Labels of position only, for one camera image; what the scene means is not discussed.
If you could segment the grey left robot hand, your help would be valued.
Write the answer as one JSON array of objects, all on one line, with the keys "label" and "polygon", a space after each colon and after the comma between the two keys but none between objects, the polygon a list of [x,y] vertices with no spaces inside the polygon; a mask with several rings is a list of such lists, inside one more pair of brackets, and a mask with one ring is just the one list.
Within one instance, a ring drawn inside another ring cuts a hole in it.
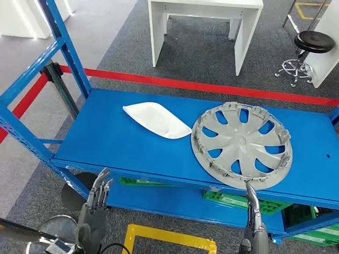
[{"label": "grey left robot hand", "polygon": [[113,182],[112,178],[107,180],[109,175],[106,167],[99,173],[80,211],[76,245],[83,253],[100,253],[100,242],[106,235],[106,200]]}]

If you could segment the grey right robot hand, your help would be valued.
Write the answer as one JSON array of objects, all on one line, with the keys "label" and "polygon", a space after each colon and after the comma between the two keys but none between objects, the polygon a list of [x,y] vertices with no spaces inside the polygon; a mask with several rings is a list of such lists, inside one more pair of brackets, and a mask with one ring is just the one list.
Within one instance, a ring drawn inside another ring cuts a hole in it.
[{"label": "grey right robot hand", "polygon": [[262,221],[260,203],[256,191],[248,180],[246,181],[246,189],[248,220],[245,236],[240,243],[239,253],[268,253],[268,233]]}]

